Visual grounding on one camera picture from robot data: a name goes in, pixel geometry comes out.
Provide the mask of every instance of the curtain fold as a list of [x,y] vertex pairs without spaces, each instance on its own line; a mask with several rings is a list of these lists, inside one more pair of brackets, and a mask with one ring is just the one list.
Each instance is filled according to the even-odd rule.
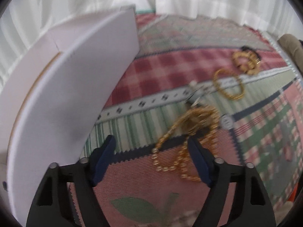
[[303,25],[287,0],[12,0],[0,18],[0,90],[31,46],[52,26],[78,15],[136,4],[138,12],[231,19],[240,25],[303,39]]

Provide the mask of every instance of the bedspread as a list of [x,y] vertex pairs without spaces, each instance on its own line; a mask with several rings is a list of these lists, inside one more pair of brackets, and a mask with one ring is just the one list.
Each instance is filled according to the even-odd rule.
[[[219,156],[231,164],[254,163],[278,209],[303,169],[303,89],[288,56],[268,34],[221,18],[186,20],[150,13],[138,15],[137,26],[140,52],[113,90],[83,151],[89,156],[108,134],[116,137],[113,162],[94,188],[110,225],[191,226],[196,219],[209,188],[182,180],[177,172],[159,173],[151,159],[153,144],[186,112],[192,80],[225,120],[217,132]],[[241,74],[231,60],[243,45],[262,57],[257,76]],[[241,75],[241,100],[225,99],[214,89],[212,76],[222,67]],[[238,91],[233,79],[225,80],[227,91]],[[183,140],[177,130],[163,145],[163,164],[173,161]],[[234,189],[230,184],[219,226],[227,221]],[[83,225],[73,184],[70,191]]]

